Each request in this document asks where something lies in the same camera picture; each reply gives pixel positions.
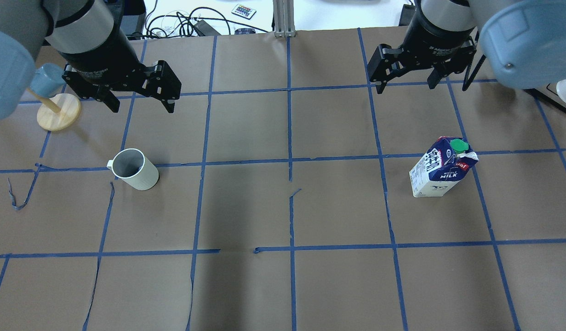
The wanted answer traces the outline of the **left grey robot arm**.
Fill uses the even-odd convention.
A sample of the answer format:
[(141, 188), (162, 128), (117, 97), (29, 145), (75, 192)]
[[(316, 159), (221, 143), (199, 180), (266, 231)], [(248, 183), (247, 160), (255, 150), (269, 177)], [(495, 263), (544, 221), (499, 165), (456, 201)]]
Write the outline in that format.
[(117, 91), (159, 100), (169, 113), (182, 84), (163, 60), (144, 65), (102, 0), (0, 0), (0, 120), (16, 109), (43, 42), (67, 62), (62, 80), (83, 100), (119, 111)]

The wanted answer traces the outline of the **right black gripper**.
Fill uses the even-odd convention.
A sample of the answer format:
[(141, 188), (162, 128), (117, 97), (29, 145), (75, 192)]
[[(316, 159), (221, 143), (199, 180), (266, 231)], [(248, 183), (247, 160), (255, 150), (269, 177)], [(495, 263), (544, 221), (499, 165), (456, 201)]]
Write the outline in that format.
[(470, 32), (439, 28), (417, 9), (399, 48), (379, 44), (374, 50), (367, 63), (368, 80), (380, 95), (388, 82), (408, 73), (408, 68), (434, 68), (427, 79), (429, 88), (434, 89), (450, 74), (470, 69), (477, 51)]

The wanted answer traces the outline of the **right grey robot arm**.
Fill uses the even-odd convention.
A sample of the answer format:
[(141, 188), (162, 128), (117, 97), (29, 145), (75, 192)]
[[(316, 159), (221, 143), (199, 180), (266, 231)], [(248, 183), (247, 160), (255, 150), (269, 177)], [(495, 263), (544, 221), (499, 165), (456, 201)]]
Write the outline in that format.
[[(427, 69), (430, 89), (460, 73), (466, 89), (483, 61), (508, 88), (566, 79), (566, 0), (417, 0), (415, 7), (403, 43), (379, 44), (367, 63), (378, 94), (390, 80)], [(478, 46), (483, 55), (471, 69)]]

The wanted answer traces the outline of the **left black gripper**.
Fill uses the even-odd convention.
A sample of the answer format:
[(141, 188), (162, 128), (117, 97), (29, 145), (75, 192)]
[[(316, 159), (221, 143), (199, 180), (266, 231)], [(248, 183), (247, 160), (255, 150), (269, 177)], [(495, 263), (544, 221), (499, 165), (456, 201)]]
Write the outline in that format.
[(151, 67), (141, 63), (116, 23), (99, 46), (79, 54), (61, 51), (60, 55), (68, 62), (62, 79), (79, 98), (92, 98), (118, 113), (120, 102), (113, 92), (133, 92), (160, 101), (168, 113), (174, 113), (181, 81), (164, 60)]

